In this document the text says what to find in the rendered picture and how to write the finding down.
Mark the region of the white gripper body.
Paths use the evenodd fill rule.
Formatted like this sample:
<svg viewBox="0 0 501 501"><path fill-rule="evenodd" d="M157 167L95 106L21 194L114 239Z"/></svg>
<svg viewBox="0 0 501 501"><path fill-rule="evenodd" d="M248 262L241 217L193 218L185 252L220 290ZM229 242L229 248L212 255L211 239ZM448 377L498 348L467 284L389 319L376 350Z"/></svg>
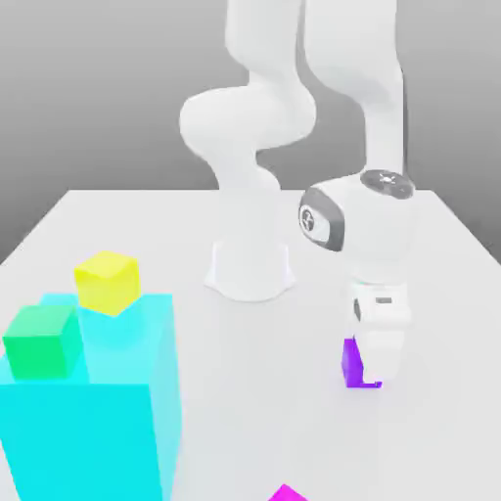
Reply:
<svg viewBox="0 0 501 501"><path fill-rule="evenodd" d="M362 329L354 335L363 365L365 383L393 380L400 368L405 342L403 329Z"/></svg>

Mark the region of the small purple cube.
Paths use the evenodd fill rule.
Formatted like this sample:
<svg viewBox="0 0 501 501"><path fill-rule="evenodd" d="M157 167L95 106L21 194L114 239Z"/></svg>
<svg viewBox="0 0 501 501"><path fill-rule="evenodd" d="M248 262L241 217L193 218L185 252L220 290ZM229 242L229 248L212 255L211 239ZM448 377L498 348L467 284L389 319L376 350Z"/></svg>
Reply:
<svg viewBox="0 0 501 501"><path fill-rule="evenodd" d="M355 337L343 341L342 374L348 388L380 388L383 385L382 382L364 381L364 365Z"/></svg>

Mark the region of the small magenta cube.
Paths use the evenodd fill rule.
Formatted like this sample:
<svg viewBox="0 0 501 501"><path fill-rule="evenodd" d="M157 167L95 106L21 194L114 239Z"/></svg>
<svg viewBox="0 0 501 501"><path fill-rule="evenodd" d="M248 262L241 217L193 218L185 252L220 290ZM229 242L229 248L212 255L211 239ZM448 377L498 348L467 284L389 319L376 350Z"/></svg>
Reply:
<svg viewBox="0 0 501 501"><path fill-rule="evenodd" d="M308 501L287 484L282 484L267 501Z"/></svg>

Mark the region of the small yellow cube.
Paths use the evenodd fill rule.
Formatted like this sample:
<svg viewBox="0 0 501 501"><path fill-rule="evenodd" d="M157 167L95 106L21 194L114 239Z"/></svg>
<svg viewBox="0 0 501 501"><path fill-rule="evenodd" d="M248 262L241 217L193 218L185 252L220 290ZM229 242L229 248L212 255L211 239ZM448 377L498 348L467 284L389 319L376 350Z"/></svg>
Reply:
<svg viewBox="0 0 501 501"><path fill-rule="evenodd" d="M102 250L74 268L79 305L109 316L119 315L141 295L138 260Z"/></svg>

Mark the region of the small green cube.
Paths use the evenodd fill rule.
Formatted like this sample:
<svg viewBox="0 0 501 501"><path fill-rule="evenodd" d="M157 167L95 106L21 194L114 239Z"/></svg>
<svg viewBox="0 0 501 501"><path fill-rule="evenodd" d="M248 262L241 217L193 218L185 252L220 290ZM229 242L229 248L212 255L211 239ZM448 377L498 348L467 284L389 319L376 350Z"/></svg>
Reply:
<svg viewBox="0 0 501 501"><path fill-rule="evenodd" d="M3 342L16 380L66 379L83 349L76 307L23 306Z"/></svg>

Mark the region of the large cyan box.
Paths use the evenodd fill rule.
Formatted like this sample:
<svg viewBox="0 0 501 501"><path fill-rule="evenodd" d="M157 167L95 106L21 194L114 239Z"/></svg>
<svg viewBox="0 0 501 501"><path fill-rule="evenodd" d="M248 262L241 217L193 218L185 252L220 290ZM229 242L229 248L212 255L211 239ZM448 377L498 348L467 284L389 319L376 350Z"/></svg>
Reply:
<svg viewBox="0 0 501 501"><path fill-rule="evenodd" d="M17 381L0 357L0 443L20 500L170 501L182 428L172 296L76 313L69 378Z"/></svg>

